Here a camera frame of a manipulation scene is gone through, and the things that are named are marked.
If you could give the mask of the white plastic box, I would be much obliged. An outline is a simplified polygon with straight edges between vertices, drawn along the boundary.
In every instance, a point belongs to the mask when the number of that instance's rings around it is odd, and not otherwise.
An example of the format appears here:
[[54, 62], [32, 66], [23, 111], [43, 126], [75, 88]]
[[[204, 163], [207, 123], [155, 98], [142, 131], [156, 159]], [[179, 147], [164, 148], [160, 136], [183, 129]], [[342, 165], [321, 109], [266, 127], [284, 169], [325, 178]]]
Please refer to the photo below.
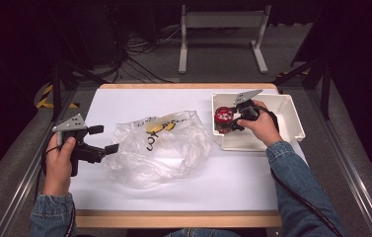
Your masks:
[[[225, 134], [221, 134], [215, 129], [215, 111], [220, 107], [234, 108], [234, 101], [238, 94], [212, 94], [212, 130], [214, 140], [223, 150], [265, 151], [266, 146], [247, 128], [242, 131], [231, 130]], [[263, 94], [261, 92], [253, 97], [253, 102], [260, 111], [266, 111], [273, 118], [275, 127], [285, 141], [302, 141], [305, 138], [303, 126], [290, 95]], [[234, 119], [241, 119], [241, 115], [235, 115]]]

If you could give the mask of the person's left hand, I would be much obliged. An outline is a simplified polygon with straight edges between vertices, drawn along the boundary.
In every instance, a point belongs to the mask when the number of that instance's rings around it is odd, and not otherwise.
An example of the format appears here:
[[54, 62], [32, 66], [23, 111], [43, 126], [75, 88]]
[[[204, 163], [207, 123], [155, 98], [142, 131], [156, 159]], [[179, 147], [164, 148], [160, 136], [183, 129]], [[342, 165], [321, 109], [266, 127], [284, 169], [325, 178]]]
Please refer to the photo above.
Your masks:
[[53, 134], [46, 148], [46, 175], [42, 193], [45, 196], [66, 196], [69, 193], [72, 165], [70, 157], [76, 140], [69, 137], [61, 146], [57, 146], [57, 135]]

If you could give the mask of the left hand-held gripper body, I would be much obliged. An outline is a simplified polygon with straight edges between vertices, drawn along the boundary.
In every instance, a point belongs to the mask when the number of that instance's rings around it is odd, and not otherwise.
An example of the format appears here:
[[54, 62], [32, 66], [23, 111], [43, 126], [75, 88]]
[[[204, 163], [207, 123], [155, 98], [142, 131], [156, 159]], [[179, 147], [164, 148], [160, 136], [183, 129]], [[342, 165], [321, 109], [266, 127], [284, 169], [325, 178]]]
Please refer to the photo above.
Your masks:
[[89, 126], [86, 125], [83, 117], [78, 114], [58, 123], [52, 129], [57, 134], [58, 145], [62, 145], [69, 137], [74, 137], [76, 140], [70, 157], [72, 177], [78, 175], [78, 164], [80, 160], [87, 161], [88, 163], [100, 163], [106, 155], [104, 148], [91, 146], [84, 141], [84, 137], [89, 134], [88, 128]]

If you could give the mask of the white metal stand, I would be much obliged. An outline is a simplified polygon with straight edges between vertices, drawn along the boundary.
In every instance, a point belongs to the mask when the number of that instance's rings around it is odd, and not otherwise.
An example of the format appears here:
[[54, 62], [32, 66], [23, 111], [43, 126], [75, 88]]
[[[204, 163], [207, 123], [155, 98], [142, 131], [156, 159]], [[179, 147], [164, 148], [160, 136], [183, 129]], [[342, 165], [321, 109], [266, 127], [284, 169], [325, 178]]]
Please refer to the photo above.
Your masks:
[[187, 64], [187, 30], [204, 28], [253, 28], [258, 30], [257, 37], [251, 41], [251, 47], [261, 74], [268, 72], [266, 63], [260, 50], [264, 31], [270, 15], [271, 6], [266, 5], [263, 10], [257, 11], [220, 11], [220, 12], [193, 12], [182, 6], [181, 33], [182, 44], [180, 50], [179, 69], [181, 74], [186, 73]]

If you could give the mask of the aluminium frame rail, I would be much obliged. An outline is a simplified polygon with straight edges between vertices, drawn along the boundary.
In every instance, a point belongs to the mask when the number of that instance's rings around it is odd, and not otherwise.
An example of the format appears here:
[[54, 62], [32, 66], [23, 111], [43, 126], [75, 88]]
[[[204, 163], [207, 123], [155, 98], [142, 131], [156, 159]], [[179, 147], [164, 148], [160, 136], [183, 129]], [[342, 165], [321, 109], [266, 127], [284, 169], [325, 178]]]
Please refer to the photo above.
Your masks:
[[372, 198], [369, 195], [366, 186], [361, 180], [357, 170], [355, 169], [350, 157], [339, 144], [340, 140], [332, 122], [329, 119], [325, 119], [321, 110], [320, 98], [313, 90], [307, 90], [306, 94], [313, 105], [317, 116], [319, 117], [328, 139], [331, 141], [334, 154], [337, 157], [337, 163], [340, 166], [353, 197], [365, 219], [369, 230], [372, 233]]
[[7, 209], [5, 210], [0, 220], [0, 237], [9, 237], [13, 225], [19, 219], [19, 214], [22, 211], [25, 202], [30, 196], [32, 188], [36, 188], [37, 175], [40, 171], [40, 158], [43, 152], [43, 146], [48, 142], [51, 135], [51, 128], [55, 119], [61, 119], [66, 107], [72, 102], [75, 91], [68, 91], [63, 94], [61, 98], [62, 109], [57, 115], [52, 115], [52, 120], [46, 123], [46, 130], [42, 134], [41, 140], [35, 142], [36, 152], [28, 161], [28, 168], [26, 169], [22, 180], [18, 183], [16, 190], [10, 200]]

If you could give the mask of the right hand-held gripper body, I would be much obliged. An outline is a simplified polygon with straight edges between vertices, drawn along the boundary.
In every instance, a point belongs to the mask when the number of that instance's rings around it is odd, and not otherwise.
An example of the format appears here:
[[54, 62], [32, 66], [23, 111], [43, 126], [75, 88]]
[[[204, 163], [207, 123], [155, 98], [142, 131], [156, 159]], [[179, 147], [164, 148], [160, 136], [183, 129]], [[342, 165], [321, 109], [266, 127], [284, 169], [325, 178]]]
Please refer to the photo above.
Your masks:
[[234, 101], [235, 108], [239, 109], [241, 118], [246, 120], [257, 120], [260, 110], [253, 102], [253, 97], [262, 92], [262, 89], [239, 93]]

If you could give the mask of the white table mat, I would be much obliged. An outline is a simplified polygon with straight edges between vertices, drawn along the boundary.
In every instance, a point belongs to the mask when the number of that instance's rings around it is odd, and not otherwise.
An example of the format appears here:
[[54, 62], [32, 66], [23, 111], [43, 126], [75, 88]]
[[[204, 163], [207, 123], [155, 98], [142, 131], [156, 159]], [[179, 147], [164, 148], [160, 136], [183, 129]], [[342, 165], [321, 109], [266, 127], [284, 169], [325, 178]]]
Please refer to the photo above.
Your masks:
[[71, 192], [78, 208], [104, 211], [275, 210], [274, 181], [265, 147], [249, 130], [218, 135], [215, 109], [232, 106], [236, 89], [100, 89], [87, 114], [88, 125], [101, 124], [101, 134], [86, 142], [104, 147], [119, 123], [194, 111], [214, 139], [207, 161], [186, 178], [132, 188], [111, 179], [106, 165], [79, 164]]

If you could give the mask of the person's right hand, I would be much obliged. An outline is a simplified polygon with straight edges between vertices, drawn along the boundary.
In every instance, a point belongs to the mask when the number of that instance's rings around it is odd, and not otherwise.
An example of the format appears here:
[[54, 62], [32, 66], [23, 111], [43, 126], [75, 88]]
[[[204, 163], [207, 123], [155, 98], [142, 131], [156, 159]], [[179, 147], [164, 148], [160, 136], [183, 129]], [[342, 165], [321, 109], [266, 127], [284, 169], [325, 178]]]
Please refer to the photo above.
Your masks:
[[257, 120], [239, 119], [237, 124], [248, 128], [265, 146], [282, 141], [282, 137], [277, 131], [273, 119], [266, 111], [260, 111]]

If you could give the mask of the red jar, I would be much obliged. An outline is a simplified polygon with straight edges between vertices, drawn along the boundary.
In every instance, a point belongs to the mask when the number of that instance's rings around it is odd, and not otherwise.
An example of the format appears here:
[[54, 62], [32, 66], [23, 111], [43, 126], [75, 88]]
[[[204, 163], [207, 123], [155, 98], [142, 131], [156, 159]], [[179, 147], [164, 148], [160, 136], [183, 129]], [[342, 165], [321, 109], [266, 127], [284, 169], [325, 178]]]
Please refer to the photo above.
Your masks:
[[228, 107], [220, 107], [214, 113], [215, 129], [225, 134], [232, 130], [232, 122], [234, 119], [235, 110]]

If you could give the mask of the person's legs in jeans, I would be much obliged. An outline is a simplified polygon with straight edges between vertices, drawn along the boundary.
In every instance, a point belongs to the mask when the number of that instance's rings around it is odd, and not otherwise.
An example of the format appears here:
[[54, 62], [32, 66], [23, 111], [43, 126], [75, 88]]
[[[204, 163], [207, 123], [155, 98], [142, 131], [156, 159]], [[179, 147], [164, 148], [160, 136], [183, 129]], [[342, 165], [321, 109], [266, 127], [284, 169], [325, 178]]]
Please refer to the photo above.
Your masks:
[[229, 230], [208, 228], [184, 228], [169, 233], [165, 237], [241, 237], [241, 236]]

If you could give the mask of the black metal stand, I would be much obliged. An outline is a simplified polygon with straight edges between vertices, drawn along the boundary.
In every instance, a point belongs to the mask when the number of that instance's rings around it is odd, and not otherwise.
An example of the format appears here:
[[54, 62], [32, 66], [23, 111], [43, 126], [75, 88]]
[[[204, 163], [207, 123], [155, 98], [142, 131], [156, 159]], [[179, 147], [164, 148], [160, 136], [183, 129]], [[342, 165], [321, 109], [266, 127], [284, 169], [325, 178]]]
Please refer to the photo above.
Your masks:
[[78, 87], [78, 82], [73, 71], [81, 74], [87, 79], [92, 80], [98, 85], [106, 84], [106, 81], [93, 73], [82, 69], [76, 64], [57, 59], [52, 69], [52, 95], [53, 95], [53, 116], [52, 121], [58, 121], [59, 117], [64, 113], [69, 106], [70, 95]]
[[304, 89], [314, 90], [319, 82], [322, 82], [320, 109], [325, 119], [329, 119], [329, 102], [331, 90], [331, 68], [324, 59], [315, 59], [308, 61], [290, 72], [281, 72], [276, 75], [272, 84], [278, 86], [291, 78], [302, 75], [307, 72], [302, 80]]

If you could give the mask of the yellow black hazard tape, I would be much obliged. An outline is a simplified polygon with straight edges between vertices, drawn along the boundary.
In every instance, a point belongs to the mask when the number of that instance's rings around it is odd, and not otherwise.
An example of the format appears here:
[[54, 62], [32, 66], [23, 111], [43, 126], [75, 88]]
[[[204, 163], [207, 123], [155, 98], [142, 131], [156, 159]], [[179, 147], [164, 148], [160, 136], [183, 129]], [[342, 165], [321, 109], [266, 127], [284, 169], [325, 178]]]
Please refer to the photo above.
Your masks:
[[49, 103], [47, 101], [47, 98], [49, 96], [49, 94], [52, 92], [52, 89], [53, 89], [53, 86], [51, 84], [48, 84], [44, 91], [42, 92], [40, 98], [39, 98], [39, 101], [37, 102], [36, 104], [36, 107], [38, 109], [40, 108], [47, 108], [47, 109], [53, 109], [54, 108], [54, 104], [53, 103]]

